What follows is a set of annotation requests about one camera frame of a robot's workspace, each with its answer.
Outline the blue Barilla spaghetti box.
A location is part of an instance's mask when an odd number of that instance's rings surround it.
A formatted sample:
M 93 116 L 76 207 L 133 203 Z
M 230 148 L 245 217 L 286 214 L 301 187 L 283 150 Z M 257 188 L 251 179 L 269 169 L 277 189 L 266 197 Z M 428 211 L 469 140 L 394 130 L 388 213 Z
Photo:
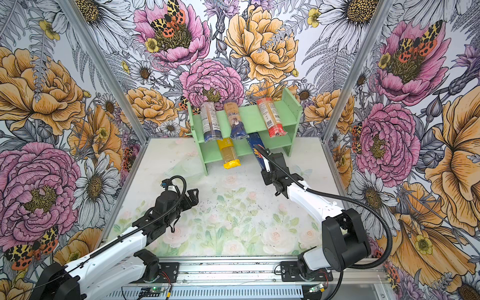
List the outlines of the blue Barilla spaghetti box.
M 263 144 L 263 141 L 261 140 L 259 133 L 253 132 L 249 134 L 249 136 L 247 137 L 247 142 L 249 143 L 252 149 L 252 152 L 256 157 L 257 162 L 259 163 L 261 169 L 265 170 L 265 165 L 261 155 L 267 155 L 268 152 L 266 151 L 266 148 Z

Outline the red white label spaghetti bag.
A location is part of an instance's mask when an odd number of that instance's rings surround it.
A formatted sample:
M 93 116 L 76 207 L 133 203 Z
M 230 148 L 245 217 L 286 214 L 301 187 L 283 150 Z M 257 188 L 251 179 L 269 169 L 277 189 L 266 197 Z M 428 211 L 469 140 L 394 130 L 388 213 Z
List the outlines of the red white label spaghetti bag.
M 257 100 L 257 106 L 262 114 L 271 138 L 287 135 L 272 98 L 264 97 Z

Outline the yellow Pastatime spaghetti bag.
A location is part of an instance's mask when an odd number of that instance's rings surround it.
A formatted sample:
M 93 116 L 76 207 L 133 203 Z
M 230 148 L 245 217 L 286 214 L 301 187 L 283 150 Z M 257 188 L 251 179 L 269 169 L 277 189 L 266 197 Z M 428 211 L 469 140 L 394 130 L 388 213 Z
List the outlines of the yellow Pastatime spaghetti bag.
M 224 161 L 223 166 L 226 170 L 241 166 L 240 159 L 236 154 L 233 140 L 230 137 L 217 140 L 216 142 Z

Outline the yellow blue spaghetti bag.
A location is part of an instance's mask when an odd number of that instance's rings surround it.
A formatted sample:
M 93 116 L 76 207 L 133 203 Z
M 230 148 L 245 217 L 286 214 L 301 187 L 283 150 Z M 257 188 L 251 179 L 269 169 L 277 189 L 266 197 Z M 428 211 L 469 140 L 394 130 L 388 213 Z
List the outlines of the yellow blue spaghetti bag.
M 240 109 L 236 102 L 225 102 L 224 111 L 226 113 L 231 128 L 230 138 L 232 140 L 242 140 L 248 137 L 245 125 L 240 116 Z

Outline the clear grey label spaghetti bag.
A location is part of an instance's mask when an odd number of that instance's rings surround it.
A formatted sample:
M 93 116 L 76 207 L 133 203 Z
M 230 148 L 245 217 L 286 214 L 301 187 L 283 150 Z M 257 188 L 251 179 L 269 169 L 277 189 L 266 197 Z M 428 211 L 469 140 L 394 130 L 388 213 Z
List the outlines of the clear grey label spaghetti bag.
M 201 121 L 204 142 L 221 140 L 222 133 L 213 102 L 204 102 L 201 106 Z

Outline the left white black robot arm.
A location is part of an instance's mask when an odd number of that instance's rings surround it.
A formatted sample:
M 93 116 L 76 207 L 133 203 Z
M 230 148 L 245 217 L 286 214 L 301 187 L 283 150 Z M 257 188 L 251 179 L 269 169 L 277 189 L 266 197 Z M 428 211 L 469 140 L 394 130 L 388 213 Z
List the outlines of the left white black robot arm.
M 115 240 L 64 266 L 55 262 L 47 267 L 31 299 L 99 300 L 128 283 L 154 280 L 159 260 L 147 246 L 173 231 L 181 213 L 198 203 L 198 189 L 163 191 L 154 207 Z

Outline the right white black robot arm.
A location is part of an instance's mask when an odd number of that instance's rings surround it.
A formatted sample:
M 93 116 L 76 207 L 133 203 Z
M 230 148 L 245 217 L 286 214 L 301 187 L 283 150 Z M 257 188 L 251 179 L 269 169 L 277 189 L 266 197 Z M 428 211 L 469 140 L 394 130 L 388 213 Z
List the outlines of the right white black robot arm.
M 316 271 L 328 269 L 338 272 L 349 268 L 369 269 L 369 264 L 360 264 L 371 255 L 360 214 L 327 200 L 338 200 L 338 195 L 313 190 L 300 175 L 290 173 L 283 154 L 272 153 L 261 146 L 257 147 L 257 152 L 264 161 L 261 174 L 265 185 L 273 185 L 277 196 L 285 196 L 321 223 L 321 246 L 312 247 L 298 256 L 300 275 L 308 278 Z

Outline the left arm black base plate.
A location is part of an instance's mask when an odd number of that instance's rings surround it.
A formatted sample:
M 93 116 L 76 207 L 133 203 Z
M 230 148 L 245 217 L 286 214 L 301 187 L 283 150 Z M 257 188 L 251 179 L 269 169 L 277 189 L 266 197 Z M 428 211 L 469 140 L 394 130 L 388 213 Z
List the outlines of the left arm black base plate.
M 131 284 L 160 284 L 176 283 L 179 275 L 180 263 L 159 262 L 155 267 L 147 267 L 144 275 Z

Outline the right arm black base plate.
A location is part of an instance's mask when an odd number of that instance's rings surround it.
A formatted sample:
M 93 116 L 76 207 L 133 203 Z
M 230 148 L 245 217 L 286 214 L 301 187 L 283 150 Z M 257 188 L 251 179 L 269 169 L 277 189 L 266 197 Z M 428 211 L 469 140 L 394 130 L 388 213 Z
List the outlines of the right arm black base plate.
M 332 272 L 325 268 L 313 271 L 305 263 L 299 261 L 282 261 L 279 264 L 279 275 L 282 282 L 330 282 Z

